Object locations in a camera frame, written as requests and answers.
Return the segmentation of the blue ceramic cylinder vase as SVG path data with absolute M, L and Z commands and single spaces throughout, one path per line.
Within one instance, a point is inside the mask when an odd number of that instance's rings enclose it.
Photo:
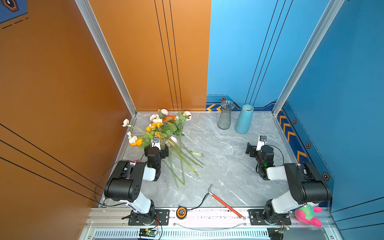
M 240 134 L 246 134 L 249 131 L 252 117 L 254 113 L 254 107 L 251 105 L 244 105 L 241 109 L 235 130 Z

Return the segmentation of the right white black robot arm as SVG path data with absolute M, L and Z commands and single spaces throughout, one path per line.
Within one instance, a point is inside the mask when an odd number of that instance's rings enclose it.
M 332 192 L 313 163 L 274 165 L 274 147 L 258 142 L 247 144 L 246 154 L 257 161 L 256 172 L 265 181 L 286 181 L 289 190 L 266 202 L 264 210 L 249 210 L 252 225 L 289 225 L 290 213 L 304 224 L 321 227 L 315 217 L 322 212 L 318 206 L 332 198 Z

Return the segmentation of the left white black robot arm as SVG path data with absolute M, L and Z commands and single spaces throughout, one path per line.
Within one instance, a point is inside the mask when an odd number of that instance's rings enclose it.
M 109 177 L 104 195 L 107 199 L 129 206 L 132 210 L 122 220 L 131 226 L 144 226 L 161 222 L 161 214 L 155 209 L 152 200 L 141 192 L 142 182 L 156 182 L 161 175 L 162 159 L 169 155 L 169 148 L 150 147 L 145 150 L 148 160 L 133 163 L 123 160 L 117 163 Z

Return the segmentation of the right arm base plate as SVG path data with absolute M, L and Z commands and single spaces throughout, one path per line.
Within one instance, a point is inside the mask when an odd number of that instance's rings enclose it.
M 248 214 L 252 226 L 290 226 L 292 224 L 289 214 L 276 214 L 274 211 L 266 213 L 262 209 L 249 209 Z

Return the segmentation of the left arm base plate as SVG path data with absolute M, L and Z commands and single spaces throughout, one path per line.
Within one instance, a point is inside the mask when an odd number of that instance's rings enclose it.
M 168 209 L 155 209 L 150 210 L 148 214 L 138 214 L 133 210 L 129 218 L 129 226 L 155 226 L 160 221 L 162 226 L 168 226 L 170 220 L 170 210 Z

